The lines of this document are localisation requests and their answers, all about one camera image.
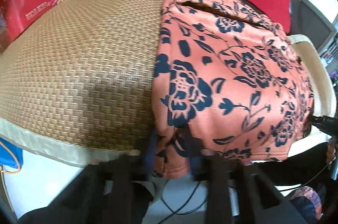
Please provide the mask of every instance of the black fabric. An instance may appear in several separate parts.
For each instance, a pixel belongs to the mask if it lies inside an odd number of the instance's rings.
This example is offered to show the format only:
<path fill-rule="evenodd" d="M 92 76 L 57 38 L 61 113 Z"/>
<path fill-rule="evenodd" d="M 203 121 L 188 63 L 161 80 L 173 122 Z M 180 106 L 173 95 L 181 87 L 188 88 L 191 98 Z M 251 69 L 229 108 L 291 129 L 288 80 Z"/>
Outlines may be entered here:
<path fill-rule="evenodd" d="M 153 201 L 153 197 L 146 187 L 141 184 L 133 183 L 133 190 L 131 223 L 141 224 L 149 203 Z M 79 201 L 77 197 L 77 195 L 74 195 L 73 201 Z M 102 198 L 102 207 L 104 208 L 108 198 L 107 195 Z M 21 224 L 101 224 L 99 218 L 90 218 L 87 211 L 83 211 L 82 206 L 75 206 L 75 202 L 70 202 L 67 205 L 52 205 L 30 211 L 24 214 L 19 221 Z"/>
<path fill-rule="evenodd" d="M 259 168 L 275 186 L 304 184 L 325 167 L 326 153 L 327 143 L 324 142 L 282 162 L 255 164 L 259 164 Z"/>
<path fill-rule="evenodd" d="M 322 206 L 325 206 L 326 196 L 327 196 L 327 187 L 324 183 L 319 182 L 316 188 L 316 193 L 318 194 L 320 198 L 320 202 Z"/>

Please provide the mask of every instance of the floral print fabric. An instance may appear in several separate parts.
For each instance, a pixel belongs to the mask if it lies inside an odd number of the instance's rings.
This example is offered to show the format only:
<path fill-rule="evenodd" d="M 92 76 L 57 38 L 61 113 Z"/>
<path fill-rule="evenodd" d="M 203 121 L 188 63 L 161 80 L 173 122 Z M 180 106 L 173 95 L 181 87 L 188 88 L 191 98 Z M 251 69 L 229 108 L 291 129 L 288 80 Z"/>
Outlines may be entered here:
<path fill-rule="evenodd" d="M 313 93 L 282 26 L 241 0 L 164 0 L 161 14 L 156 175 L 187 172 L 184 124 L 224 158 L 286 159 Z"/>
<path fill-rule="evenodd" d="M 290 192 L 287 197 L 307 223 L 317 223 L 322 217 L 322 202 L 314 189 L 304 186 Z"/>

